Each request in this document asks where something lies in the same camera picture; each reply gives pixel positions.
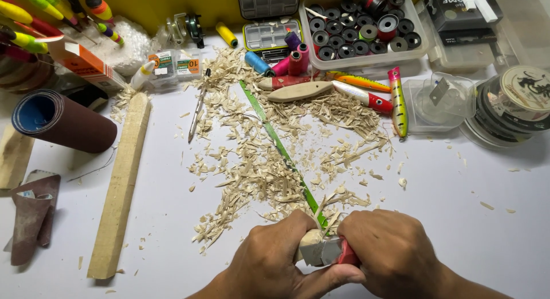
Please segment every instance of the green ruler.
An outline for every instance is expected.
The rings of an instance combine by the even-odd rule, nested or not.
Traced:
[[[262,124],[264,124],[264,128],[266,129],[267,134],[270,135],[270,137],[275,141],[275,146],[277,147],[277,150],[279,150],[280,155],[283,155],[283,159],[285,159],[285,164],[287,165],[287,167],[294,172],[300,173],[298,169],[296,169],[296,167],[294,166],[294,163],[292,162],[292,159],[290,159],[290,156],[288,156],[288,153],[284,149],[283,144],[280,142],[277,133],[275,133],[275,129],[273,129],[273,126],[266,120],[266,114],[264,113],[262,106],[260,106],[260,104],[258,103],[258,99],[256,99],[256,97],[254,97],[254,95],[246,89],[246,83],[244,83],[243,80],[240,81],[240,84],[243,88],[244,93],[246,94],[246,97],[248,97],[248,100],[250,100],[252,107],[254,108],[254,110],[256,110],[256,114],[258,114],[260,120],[262,120]],[[304,197],[306,197],[307,204],[309,204],[313,213],[317,212],[319,206],[317,205],[315,198],[313,198],[313,195],[309,191],[309,188],[307,188],[306,182],[304,182],[304,177],[301,174],[300,183],[304,187]],[[323,228],[328,226],[327,219],[323,216],[323,212],[319,212],[319,216],[317,217],[317,219],[319,221],[319,224]]]

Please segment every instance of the right hand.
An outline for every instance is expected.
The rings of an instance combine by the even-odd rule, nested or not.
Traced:
[[[415,218],[394,211],[353,211],[338,226],[361,260],[375,296],[438,298],[446,267],[437,260],[424,227]]]

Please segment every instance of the blue thread spool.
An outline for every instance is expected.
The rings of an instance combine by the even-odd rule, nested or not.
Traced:
[[[300,39],[300,37],[298,37],[298,35],[296,35],[296,33],[294,33],[293,31],[289,31],[284,37],[284,42],[286,42],[288,48],[292,52],[296,51],[300,43],[302,43],[302,40]]]
[[[267,63],[265,63],[259,56],[257,56],[257,54],[252,51],[248,51],[244,55],[244,61],[252,68],[254,68],[254,71],[258,72],[264,77],[275,76],[275,71],[273,71]]]

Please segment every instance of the orange box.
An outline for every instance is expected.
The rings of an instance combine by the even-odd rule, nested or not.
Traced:
[[[124,78],[70,37],[37,38],[47,42],[52,59],[107,93],[126,87]]]

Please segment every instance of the left hand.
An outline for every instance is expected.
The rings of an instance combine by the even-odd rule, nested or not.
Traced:
[[[347,283],[364,283],[353,265],[331,265],[311,274],[292,263],[300,240],[315,221],[300,210],[277,224],[256,226],[237,249],[228,269],[219,276],[231,298],[321,298]]]

